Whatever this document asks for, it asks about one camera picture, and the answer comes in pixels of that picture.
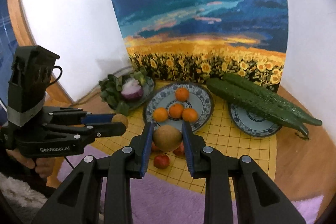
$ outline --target blue and white plate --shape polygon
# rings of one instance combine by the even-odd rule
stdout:
[[[186,88],[189,91],[189,99],[186,102],[179,102],[175,98],[175,91],[178,88]],[[169,111],[169,108],[179,102],[184,106],[184,108],[193,108],[198,113],[198,120],[191,123],[193,132],[199,130],[211,117],[213,112],[213,99],[208,90],[206,90],[201,85],[197,85],[190,82],[175,82],[164,86],[159,89],[148,104],[143,108],[143,120],[145,122],[153,122],[154,130],[163,125],[171,125],[181,131],[182,128],[182,118],[174,119],[168,117],[164,122],[155,122],[153,120],[153,112],[159,107],[164,107]]]
[[[253,137],[265,138],[274,135],[282,126],[261,118],[234,104],[229,104],[229,113],[237,127]]]

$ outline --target canvas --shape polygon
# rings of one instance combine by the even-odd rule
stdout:
[[[196,83],[233,72],[277,90],[287,48],[287,0],[112,3],[135,69]]]

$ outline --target electrical cord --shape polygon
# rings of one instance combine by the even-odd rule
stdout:
[[[50,87],[51,85],[55,84],[61,78],[61,76],[63,74],[63,70],[62,70],[62,68],[60,66],[55,66],[54,69],[59,69],[60,70],[60,74],[57,77],[57,79],[55,81],[51,82],[47,87]]]
[[[74,169],[74,166],[71,164],[71,162],[68,160],[68,158],[66,156],[64,156],[64,158],[67,161],[67,163],[71,166],[71,168]]]

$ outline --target green cucumber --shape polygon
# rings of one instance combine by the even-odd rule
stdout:
[[[276,104],[270,103],[262,96],[257,96],[248,90],[219,79],[209,79],[206,85],[211,92],[230,103],[276,124],[294,128],[305,137],[309,134],[308,129],[296,116]]]
[[[277,104],[279,107],[291,112],[295,115],[301,122],[312,124],[314,126],[321,126],[322,121],[310,116],[302,108],[294,105],[285,98],[276,94],[273,91],[260,87],[253,82],[233,73],[227,73],[223,77],[224,81],[228,81],[234,85],[237,85],[244,90],[248,90],[257,96],[262,96],[265,99],[269,100],[271,103]]]

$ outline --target wooden door frame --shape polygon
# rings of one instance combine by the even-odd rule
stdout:
[[[24,10],[21,5],[21,0],[7,0],[10,21],[13,31],[19,46],[34,46],[36,45],[28,24]],[[55,80],[54,75],[51,76],[51,82]],[[72,104],[73,100],[65,92],[62,86],[57,82],[47,88],[48,95],[59,102]]]

